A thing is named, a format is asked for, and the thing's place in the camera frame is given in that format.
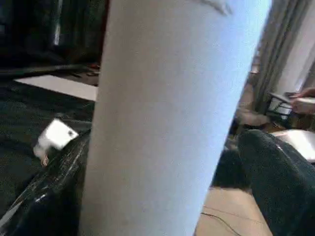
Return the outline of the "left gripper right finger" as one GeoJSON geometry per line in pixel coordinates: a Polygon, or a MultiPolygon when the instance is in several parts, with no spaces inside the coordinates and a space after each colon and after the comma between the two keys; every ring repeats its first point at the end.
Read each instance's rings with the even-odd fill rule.
{"type": "Polygon", "coordinates": [[[253,197],[275,236],[315,234],[315,168],[292,145],[260,130],[238,138],[253,197]]]}

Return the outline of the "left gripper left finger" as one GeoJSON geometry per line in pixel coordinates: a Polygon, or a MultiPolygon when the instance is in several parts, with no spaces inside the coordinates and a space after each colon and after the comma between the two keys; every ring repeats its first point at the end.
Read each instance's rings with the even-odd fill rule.
{"type": "Polygon", "coordinates": [[[76,236],[91,132],[70,141],[0,220],[2,236],[76,236]]]}

